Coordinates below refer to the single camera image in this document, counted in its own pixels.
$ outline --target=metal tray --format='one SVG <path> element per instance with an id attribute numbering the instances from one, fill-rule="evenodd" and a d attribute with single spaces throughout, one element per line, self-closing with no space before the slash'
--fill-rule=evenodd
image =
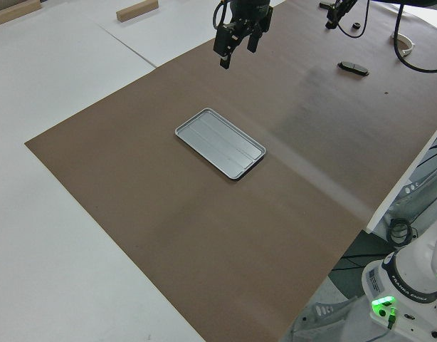
<path id="1" fill-rule="evenodd" d="M 174 132 L 232 180 L 241 178 L 266 153 L 261 144 L 210 108 Z"/>

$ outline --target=wooden block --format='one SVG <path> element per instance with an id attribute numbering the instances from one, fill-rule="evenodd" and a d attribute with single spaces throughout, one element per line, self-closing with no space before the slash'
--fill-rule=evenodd
<path id="1" fill-rule="evenodd" d="M 126 9 L 121 9 L 117 11 L 117 20 L 123 23 L 124 21 L 133 19 L 141 14 L 150 12 L 154 9 L 159 8 L 158 0 L 145 0 L 139 4 L 127 7 Z"/>
<path id="2" fill-rule="evenodd" d="M 2 9 L 0 10 L 0 24 L 19 18 L 20 16 L 25 16 L 26 14 L 37 11 L 40 8 L 40 0 L 27 0 L 7 9 Z"/>

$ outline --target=brown paper sheet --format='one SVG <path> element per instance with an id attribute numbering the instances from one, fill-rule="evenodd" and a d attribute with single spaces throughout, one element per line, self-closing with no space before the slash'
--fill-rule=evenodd
<path id="1" fill-rule="evenodd" d="M 205 43 L 27 142 L 208 342 L 278 340 L 437 128 L 437 75 L 396 60 L 395 14 L 372 6 L 360 40 L 325 14 L 287 1 L 228 71 Z M 437 30 L 404 25 L 435 66 Z M 238 182 L 174 135 L 205 107 L 268 150 Z"/>

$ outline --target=cable connector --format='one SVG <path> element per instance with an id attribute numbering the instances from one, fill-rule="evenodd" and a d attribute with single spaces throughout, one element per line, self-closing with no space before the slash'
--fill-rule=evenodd
<path id="1" fill-rule="evenodd" d="M 392 326 L 396 323 L 396 308 L 391 308 L 391 313 L 388 317 L 388 329 L 391 330 Z"/>

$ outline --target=green led indicator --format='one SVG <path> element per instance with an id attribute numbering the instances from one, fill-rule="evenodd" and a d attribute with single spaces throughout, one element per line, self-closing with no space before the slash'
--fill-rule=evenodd
<path id="1" fill-rule="evenodd" d="M 385 305 L 385 304 L 386 304 L 385 306 L 388 306 L 393 301 L 394 301 L 394 297 L 387 296 L 387 297 L 384 297 L 384 298 L 375 299 L 374 301 L 372 301 L 372 306 Z"/>

